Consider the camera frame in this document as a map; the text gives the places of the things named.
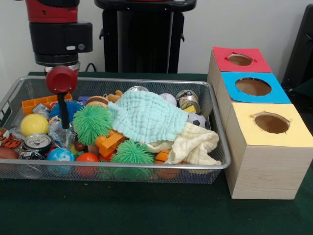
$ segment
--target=muslin washcloth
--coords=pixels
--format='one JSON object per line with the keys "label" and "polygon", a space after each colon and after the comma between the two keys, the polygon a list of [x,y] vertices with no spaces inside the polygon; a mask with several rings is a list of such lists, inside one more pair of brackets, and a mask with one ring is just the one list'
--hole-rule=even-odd
{"label": "muslin washcloth", "polygon": [[161,96],[144,91],[127,91],[109,102],[113,130],[134,141],[152,143],[174,141],[184,131],[188,113]]}

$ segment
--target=soccer ball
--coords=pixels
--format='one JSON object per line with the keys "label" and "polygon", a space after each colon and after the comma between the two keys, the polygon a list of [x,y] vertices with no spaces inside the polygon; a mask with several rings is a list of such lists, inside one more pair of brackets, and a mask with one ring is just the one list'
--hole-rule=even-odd
{"label": "soccer ball", "polygon": [[187,122],[194,124],[196,126],[206,128],[205,117],[202,115],[198,115],[196,113],[190,113],[188,116]]}

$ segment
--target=green spiky ball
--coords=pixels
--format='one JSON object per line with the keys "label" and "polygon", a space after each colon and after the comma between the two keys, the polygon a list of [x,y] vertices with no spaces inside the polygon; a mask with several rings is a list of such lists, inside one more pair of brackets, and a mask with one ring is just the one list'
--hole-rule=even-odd
{"label": "green spiky ball", "polygon": [[78,141],[91,145],[99,136],[108,136],[112,123],[113,117],[108,109],[100,105],[88,105],[75,113],[73,126]]}
{"label": "green spiky ball", "polygon": [[[145,151],[146,146],[140,145],[133,140],[121,143],[117,153],[112,156],[112,163],[153,164],[154,156]],[[118,180],[147,180],[152,173],[149,168],[116,168],[114,175]]]}

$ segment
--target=blue spiky ball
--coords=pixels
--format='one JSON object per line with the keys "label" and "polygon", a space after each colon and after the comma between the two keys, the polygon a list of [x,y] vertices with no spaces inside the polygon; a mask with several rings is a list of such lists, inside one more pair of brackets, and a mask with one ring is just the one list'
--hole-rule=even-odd
{"label": "blue spiky ball", "polygon": [[[68,120],[69,122],[73,122],[74,120],[74,115],[77,111],[79,111],[81,108],[83,108],[84,106],[82,105],[82,103],[78,102],[78,101],[66,101],[67,103],[67,110],[68,110]],[[59,107],[59,103],[57,103],[56,105],[53,106],[50,114],[49,114],[49,118],[53,118],[55,116],[58,116],[60,118],[60,107]]]}

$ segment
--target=metal mesh basket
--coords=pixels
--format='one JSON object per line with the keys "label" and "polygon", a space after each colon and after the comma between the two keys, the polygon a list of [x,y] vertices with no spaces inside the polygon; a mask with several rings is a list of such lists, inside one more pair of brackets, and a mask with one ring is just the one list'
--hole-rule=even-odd
{"label": "metal mesh basket", "polygon": [[[149,91],[176,95],[191,89],[199,97],[202,114],[208,128],[217,132],[220,142],[210,156],[222,165],[169,165],[169,164],[114,164],[84,162],[54,162],[36,160],[0,159],[0,177],[9,179],[125,181],[211,184],[220,171],[230,164],[230,153],[223,132],[212,87],[205,82],[154,81],[130,79],[79,78],[78,88],[72,94],[79,96],[103,95],[116,90],[125,92],[133,86],[144,86]],[[24,77],[15,82],[0,104],[1,127],[19,126],[25,117],[22,101],[50,94],[44,77]]]}

